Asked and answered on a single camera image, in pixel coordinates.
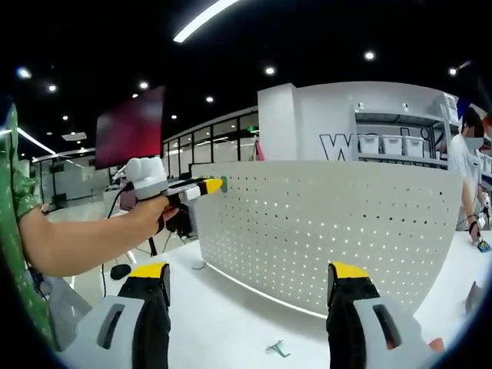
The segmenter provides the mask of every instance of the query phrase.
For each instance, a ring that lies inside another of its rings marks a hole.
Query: storage box
[[[484,171],[485,155],[479,152],[478,157],[480,158],[480,169],[481,171]]]
[[[422,158],[424,156],[424,139],[422,137],[403,137],[403,155]]]
[[[484,172],[492,172],[492,158],[489,155],[484,155]]]
[[[401,155],[400,135],[381,135],[383,140],[383,153],[389,155]]]
[[[362,154],[379,154],[379,136],[359,135],[358,137]]]

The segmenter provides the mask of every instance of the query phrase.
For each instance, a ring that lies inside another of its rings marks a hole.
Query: white desk
[[[484,232],[492,240],[492,231]],[[454,235],[434,286],[415,313],[425,341],[442,337],[445,345],[464,326],[464,299],[475,279],[484,279],[491,255],[481,254],[465,232]],[[238,286],[203,265],[199,242],[160,254],[153,261],[171,265],[171,340],[169,367],[327,368],[325,321],[279,305]],[[108,294],[124,283],[106,277]],[[284,340],[282,358],[267,346]]]
[[[198,241],[160,254],[171,265],[169,367],[323,368],[329,348],[322,319],[281,306],[203,265]],[[107,275],[108,294],[124,281]],[[266,347],[284,340],[287,358]]]

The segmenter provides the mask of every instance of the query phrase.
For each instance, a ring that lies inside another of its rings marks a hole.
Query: glass wall
[[[254,143],[256,137],[260,135],[258,113],[240,117],[239,122],[241,128],[241,138],[239,139],[241,161],[253,161],[256,159],[256,147]]]
[[[194,163],[212,163],[211,128],[206,127],[194,133]]]
[[[179,165],[182,174],[188,173],[190,171],[190,164],[193,163],[193,146],[191,144],[192,140],[192,135],[185,135],[179,138]]]
[[[178,176],[188,173],[193,164],[257,160],[255,142],[259,134],[257,112],[220,121],[166,142],[165,165],[171,175]]]
[[[179,177],[179,142],[178,140],[174,140],[171,141],[169,145],[169,175],[172,177]]]

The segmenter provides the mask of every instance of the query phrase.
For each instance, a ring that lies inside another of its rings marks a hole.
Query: black ceiling
[[[487,108],[477,81],[487,87],[492,75],[484,62],[490,26],[487,10],[473,2],[242,0],[175,44],[178,31],[214,1],[13,4],[11,19],[0,24],[0,88],[14,96],[19,124],[55,151],[78,148],[61,138],[70,131],[85,131],[83,145],[93,147],[97,117],[138,92],[140,80],[167,88],[166,115],[178,120],[165,120],[165,137],[256,105],[258,90],[286,82],[399,81]],[[363,58],[369,49],[373,62]],[[468,60],[449,76],[449,67]],[[276,75],[264,73],[269,65]],[[18,79],[19,66],[32,79]],[[56,93],[47,93],[49,83]],[[24,141],[20,151],[46,155]]]

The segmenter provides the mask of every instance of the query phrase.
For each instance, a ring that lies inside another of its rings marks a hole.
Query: white perforated panel
[[[444,262],[460,207],[447,171],[334,161],[194,167],[226,194],[196,206],[203,258],[273,298],[327,314],[327,263],[366,269],[412,313]]]

